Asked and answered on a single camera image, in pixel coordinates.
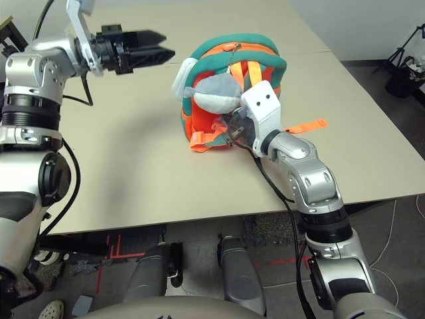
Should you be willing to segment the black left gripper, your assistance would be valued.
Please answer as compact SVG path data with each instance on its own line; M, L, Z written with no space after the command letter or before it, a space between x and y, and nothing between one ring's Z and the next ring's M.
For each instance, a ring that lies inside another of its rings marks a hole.
M175 56L175 51L159 47L167 37L152 30L122 31L121 25L102 25L96 33L100 46L100 59L103 68L117 75L133 73L133 68L143 68L164 64Z

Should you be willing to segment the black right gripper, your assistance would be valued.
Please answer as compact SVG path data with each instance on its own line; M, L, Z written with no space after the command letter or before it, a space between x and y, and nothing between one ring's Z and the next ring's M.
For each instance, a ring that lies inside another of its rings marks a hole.
M242 148L252 149L255 140L254 121L248 117L246 108L238 108L225 115L228 128L228 142Z

